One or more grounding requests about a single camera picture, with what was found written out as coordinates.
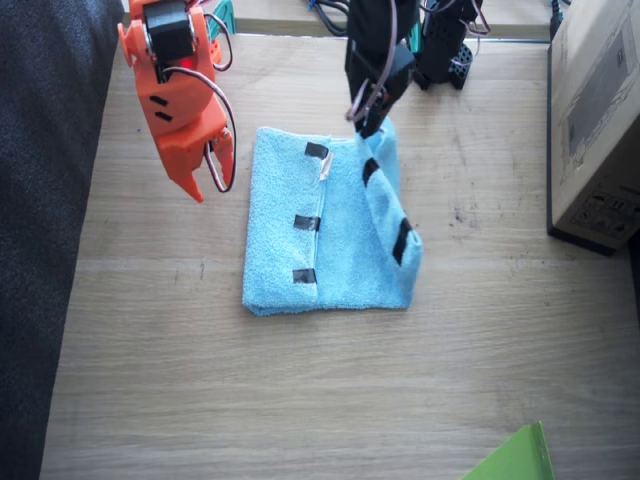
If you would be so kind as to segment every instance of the wooden tabletop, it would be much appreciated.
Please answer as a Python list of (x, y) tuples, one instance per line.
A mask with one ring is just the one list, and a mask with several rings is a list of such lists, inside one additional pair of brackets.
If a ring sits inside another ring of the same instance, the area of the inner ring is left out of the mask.
[(255, 318), (256, 128), (350, 135), (345, 43), (233, 44), (239, 177), (221, 196), (201, 168), (203, 205), (116, 54), (42, 478), (456, 479), (537, 420), (557, 478), (638, 478), (628, 254), (545, 232), (547, 47), (487, 44), (462, 92), (412, 86), (392, 111), (426, 250), (411, 309)]
[[(122, 0), (122, 4), (128, 11), (129, 1)], [(307, 8), (309, 0), (233, 0), (233, 5), (241, 33), (330, 35), (317, 13)], [(485, 0), (483, 11), (493, 38), (549, 39), (549, 0)], [(335, 10), (326, 12), (336, 23), (346, 23), (344, 15)]]

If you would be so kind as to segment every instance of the blue towel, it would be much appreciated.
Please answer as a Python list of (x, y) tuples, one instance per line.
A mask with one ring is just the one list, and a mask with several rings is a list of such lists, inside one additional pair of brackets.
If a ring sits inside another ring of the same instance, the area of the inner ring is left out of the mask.
[(366, 140), (259, 129), (244, 305), (256, 315), (408, 308), (422, 242), (399, 188), (388, 119)]

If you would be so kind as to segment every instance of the green paper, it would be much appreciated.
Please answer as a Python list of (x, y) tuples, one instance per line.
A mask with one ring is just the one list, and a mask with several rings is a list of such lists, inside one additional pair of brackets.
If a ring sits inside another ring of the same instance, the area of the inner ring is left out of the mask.
[(522, 427), (464, 480), (555, 480), (542, 423)]
[[(213, 11), (213, 14), (222, 20), (229, 33), (236, 33), (236, 17), (233, 14), (233, 2), (231, 0), (222, 0)], [(220, 33), (220, 26), (214, 21), (209, 19), (209, 38), (213, 42)]]

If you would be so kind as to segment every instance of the cardboard box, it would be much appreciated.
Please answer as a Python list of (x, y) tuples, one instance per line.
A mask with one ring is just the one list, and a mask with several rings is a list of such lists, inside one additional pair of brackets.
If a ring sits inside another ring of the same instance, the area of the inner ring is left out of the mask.
[(640, 228), (640, 0), (573, 2), (549, 49), (549, 234), (612, 254)]

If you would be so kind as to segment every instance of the red led light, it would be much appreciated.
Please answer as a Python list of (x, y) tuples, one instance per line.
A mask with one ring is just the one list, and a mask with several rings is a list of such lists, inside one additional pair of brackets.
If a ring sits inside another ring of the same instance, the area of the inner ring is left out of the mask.
[(194, 65), (195, 62), (191, 57), (183, 58), (182, 60), (180, 60), (180, 66), (183, 68), (190, 68), (193, 70)]

